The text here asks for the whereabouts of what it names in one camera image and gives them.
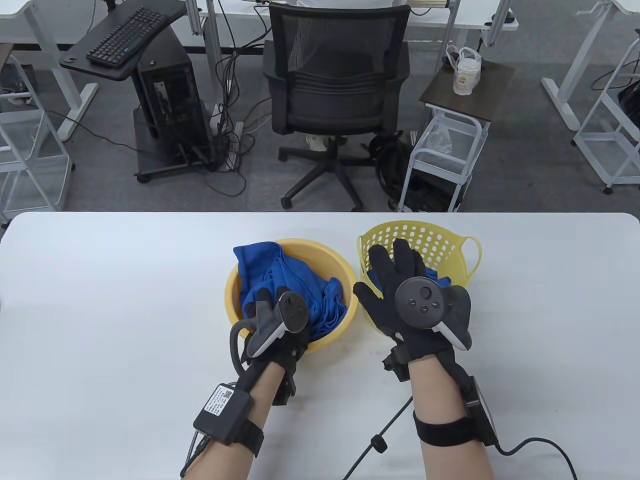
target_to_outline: computer tower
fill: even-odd
[[[211,130],[200,101],[191,60],[172,28],[166,28],[151,42],[138,63],[138,75],[148,111],[150,130],[169,156],[182,149],[191,153],[197,146],[209,155]]]

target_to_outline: keyboard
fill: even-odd
[[[142,48],[145,41],[165,27],[167,16],[138,8],[126,23],[118,25],[98,42],[86,57],[107,68],[118,68]]]

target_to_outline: black glove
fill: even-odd
[[[284,292],[289,291],[286,287],[278,288],[276,296],[279,299]],[[274,307],[273,297],[268,289],[261,289],[256,294],[256,301],[266,301],[269,303],[269,307]],[[248,303],[244,312],[247,318],[255,317],[255,302]],[[240,358],[242,362],[247,362],[249,365],[253,362],[275,362],[285,369],[288,377],[292,378],[296,372],[296,365],[298,360],[307,351],[309,340],[311,339],[311,324],[307,323],[306,327],[299,333],[285,332],[281,339],[277,339],[272,343],[267,350],[262,352],[255,358],[249,358],[246,354],[246,346],[251,338],[252,333],[249,333],[244,340],[244,351]]]
[[[384,297],[379,299],[362,282],[357,282],[353,286],[353,293],[378,329],[394,339],[398,346],[406,346],[405,360],[411,362],[433,353],[452,349],[451,343],[440,332],[409,326],[400,318],[396,310],[395,295],[400,284],[413,276],[427,276],[427,269],[420,254],[411,250],[406,240],[396,239],[394,241],[395,261],[391,260],[382,245],[374,245],[369,249],[369,259],[382,286]]]

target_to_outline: blue towel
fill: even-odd
[[[369,279],[376,286],[376,288],[382,291],[382,286],[380,285],[380,281],[378,281],[378,276],[376,275],[375,270],[371,269],[367,272]],[[438,278],[438,272],[427,267],[427,278],[436,282],[440,288],[447,288],[451,286],[451,279],[448,276],[443,276],[442,278]]]
[[[242,278],[240,303],[243,312],[247,303],[255,301],[258,290],[267,288],[275,296],[279,287],[288,287],[302,295],[309,306],[312,341],[321,339],[340,325],[347,312],[342,302],[340,280],[323,280],[303,261],[285,255],[275,242],[237,246],[234,254]]]

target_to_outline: black mesh chair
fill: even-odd
[[[324,172],[333,172],[355,203],[364,206],[347,178],[346,166],[372,166],[369,157],[338,155],[342,136],[396,131],[400,88],[409,76],[403,42],[410,7],[372,10],[300,8],[271,3],[273,41],[265,42],[263,70],[271,93],[271,124],[292,132],[329,136],[326,152],[281,148],[318,165],[282,197],[291,199]]]

